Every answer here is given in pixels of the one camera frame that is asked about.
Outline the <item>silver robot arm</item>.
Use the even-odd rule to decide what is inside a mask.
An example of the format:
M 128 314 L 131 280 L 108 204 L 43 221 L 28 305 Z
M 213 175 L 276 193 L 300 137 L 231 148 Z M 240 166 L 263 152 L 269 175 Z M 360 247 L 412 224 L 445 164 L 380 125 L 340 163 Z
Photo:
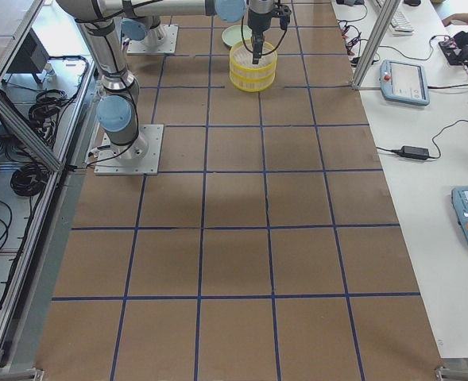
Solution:
M 59 1 L 75 20 L 95 63 L 99 66 L 103 98 L 97 118 L 110 139 L 114 159 L 142 158 L 148 149 L 137 115 L 139 84 L 129 70 L 116 31 L 115 17 L 138 27 L 160 25 L 161 16 L 215 16 L 217 1 Z
M 219 16 L 223 21 L 240 21 L 251 30 L 250 43 L 245 49 L 252 54 L 252 63 L 257 65 L 263 56 L 264 33 L 270 28 L 272 19 L 277 18 L 280 29 L 286 31 L 292 11 L 279 1 L 146 1 L 137 4 L 131 1 L 122 3 L 125 18 L 121 22 L 122 33 L 131 40 L 143 41 L 160 29 L 162 15 Z

